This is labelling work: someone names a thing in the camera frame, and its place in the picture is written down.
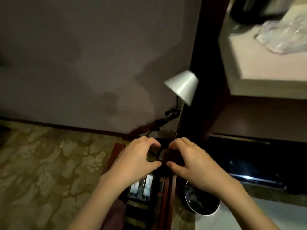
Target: wall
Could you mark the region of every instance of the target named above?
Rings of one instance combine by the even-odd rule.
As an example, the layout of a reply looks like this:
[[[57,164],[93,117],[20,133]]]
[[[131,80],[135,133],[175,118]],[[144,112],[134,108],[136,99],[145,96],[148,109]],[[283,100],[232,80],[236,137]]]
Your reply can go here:
[[[200,2],[2,0],[0,115],[123,133],[163,117]]]

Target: packaged item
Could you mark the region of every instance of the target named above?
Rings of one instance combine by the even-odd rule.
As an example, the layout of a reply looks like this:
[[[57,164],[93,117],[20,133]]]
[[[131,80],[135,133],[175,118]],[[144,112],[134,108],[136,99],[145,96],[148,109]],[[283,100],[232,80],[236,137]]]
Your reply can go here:
[[[136,183],[132,184],[128,193],[129,198],[138,199],[141,201],[150,201],[151,186],[154,180],[152,173],[147,174]]]

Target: floral carpet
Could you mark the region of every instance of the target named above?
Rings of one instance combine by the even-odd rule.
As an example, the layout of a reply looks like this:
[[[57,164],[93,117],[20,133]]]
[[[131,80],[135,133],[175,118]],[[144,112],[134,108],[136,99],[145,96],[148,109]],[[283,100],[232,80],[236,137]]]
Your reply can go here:
[[[95,188],[119,137],[0,121],[0,229],[65,229]]]

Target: finger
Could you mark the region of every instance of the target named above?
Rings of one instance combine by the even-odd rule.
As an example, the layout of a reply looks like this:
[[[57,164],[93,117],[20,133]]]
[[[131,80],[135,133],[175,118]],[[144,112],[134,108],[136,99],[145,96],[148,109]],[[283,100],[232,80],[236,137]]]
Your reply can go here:
[[[155,138],[150,137],[148,139],[146,139],[146,142],[148,142],[149,146],[154,146],[154,147],[161,147],[161,144],[159,143],[159,141],[157,141]]]
[[[187,169],[185,167],[177,165],[175,162],[168,161],[166,165],[177,175],[187,180]]]
[[[140,138],[137,138],[138,140],[142,141],[142,140],[145,140],[145,139],[148,139],[147,136],[145,135],[142,135]]]
[[[154,161],[154,162],[148,162],[148,163],[149,163],[148,168],[150,169],[149,173],[156,170],[162,165],[162,162],[160,161]]]
[[[182,152],[186,148],[187,144],[182,139],[174,139],[170,144],[169,148],[171,149],[179,149]]]
[[[193,145],[193,143],[188,138],[182,137],[181,140],[189,146]]]

